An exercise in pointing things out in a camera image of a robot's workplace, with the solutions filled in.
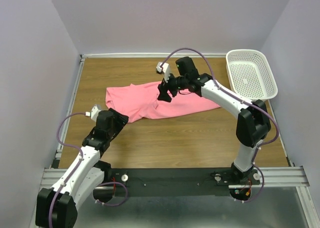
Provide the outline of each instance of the pink fabric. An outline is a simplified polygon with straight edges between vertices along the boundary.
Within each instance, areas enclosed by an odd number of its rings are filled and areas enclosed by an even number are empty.
[[[108,87],[105,103],[108,108],[129,116],[129,122],[135,122],[142,117],[149,119],[177,117],[219,107],[216,103],[194,93],[177,94],[170,103],[158,101],[159,84],[160,82],[151,82],[142,85],[131,84],[127,87]]]

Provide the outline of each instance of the wall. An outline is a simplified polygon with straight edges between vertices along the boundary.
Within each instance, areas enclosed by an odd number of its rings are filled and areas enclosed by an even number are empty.
[[[81,54],[261,49],[289,0],[52,0]]]
[[[0,0],[0,24],[0,227],[29,227],[79,53],[51,0]]]
[[[319,0],[290,0],[262,52],[279,93],[272,100],[288,156],[303,165],[320,214]]]

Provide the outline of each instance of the perforated basket bottom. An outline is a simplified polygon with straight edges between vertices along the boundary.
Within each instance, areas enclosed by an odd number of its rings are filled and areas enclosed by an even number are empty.
[[[229,72],[233,79],[234,90],[239,95],[250,99],[266,96],[263,78],[255,63],[250,61],[230,62]]]

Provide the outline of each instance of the wooden table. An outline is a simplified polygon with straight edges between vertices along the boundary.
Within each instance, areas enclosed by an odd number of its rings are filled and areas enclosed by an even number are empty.
[[[84,63],[73,112],[90,111],[95,104],[107,109],[106,88],[161,81],[155,66],[161,58],[87,58]],[[175,75],[175,60],[169,60]],[[209,73],[201,58],[194,58],[199,73]],[[230,87],[225,58],[209,58],[218,81]],[[236,119],[223,108],[182,117],[141,119],[127,124],[101,158],[114,168],[229,167],[237,156]],[[81,146],[95,123],[83,116],[71,118],[66,142]],[[269,132],[266,140],[275,135]],[[60,168],[67,168],[77,155],[64,147]],[[288,166],[280,140],[258,153],[262,167]]]

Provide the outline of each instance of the white basket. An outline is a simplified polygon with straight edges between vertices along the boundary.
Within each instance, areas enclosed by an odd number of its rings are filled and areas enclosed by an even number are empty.
[[[263,53],[238,49],[226,55],[226,70],[232,91],[252,100],[267,100],[277,95],[278,87]]]

